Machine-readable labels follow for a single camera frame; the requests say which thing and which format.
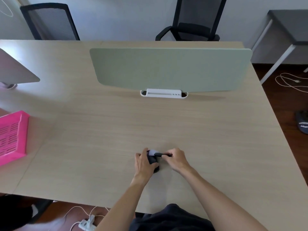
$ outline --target black mesh chair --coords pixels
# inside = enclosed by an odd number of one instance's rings
[[[155,38],[170,31],[176,41],[219,41],[216,30],[227,0],[177,0],[172,26]]]
[[[36,40],[80,40],[66,4],[39,3],[20,10]]]

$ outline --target pink plastic crate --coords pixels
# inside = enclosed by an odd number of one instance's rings
[[[18,111],[0,117],[0,165],[26,156],[29,116]]]

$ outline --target white wall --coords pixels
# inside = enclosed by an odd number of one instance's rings
[[[42,0],[20,0],[40,3]],[[154,40],[172,24],[177,0],[44,0],[68,4],[81,40]],[[227,0],[217,34],[221,41],[242,41],[251,48],[270,9],[308,9],[308,0]],[[167,35],[164,40],[172,40]],[[274,63],[290,45],[273,26],[255,51],[252,62]],[[308,48],[295,49],[285,63],[308,64]]]
[[[11,14],[8,7],[13,12],[13,17],[9,17]],[[19,9],[18,2],[16,0],[0,0],[0,39],[9,40],[33,40],[31,31],[23,18]]]

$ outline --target desk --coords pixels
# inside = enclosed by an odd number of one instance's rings
[[[180,147],[199,173],[269,230],[305,230],[308,188],[249,66],[236,91],[145,98],[98,83],[93,47],[242,48],[239,42],[69,42],[1,40],[38,77],[0,92],[0,107],[31,115],[28,156],[0,167],[0,192],[111,207],[144,147]],[[164,162],[138,212],[169,203],[206,217],[189,185]]]
[[[291,9],[291,10],[270,10],[268,12],[270,21],[264,28],[262,34],[252,47],[252,51],[256,49],[261,40],[264,38],[268,29],[272,25],[273,21],[277,23],[277,26],[284,31],[290,38],[292,44],[283,53],[283,55],[277,60],[277,62],[271,67],[271,69],[261,79],[263,84],[268,77],[277,69],[277,67],[289,56],[289,54],[299,45],[308,45],[308,9]]]

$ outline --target person's right hand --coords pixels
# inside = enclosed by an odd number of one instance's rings
[[[165,153],[172,154],[172,156],[162,155],[162,158],[168,162],[174,171],[182,174],[183,171],[192,168],[186,160],[184,151],[180,150],[178,147],[168,150]]]

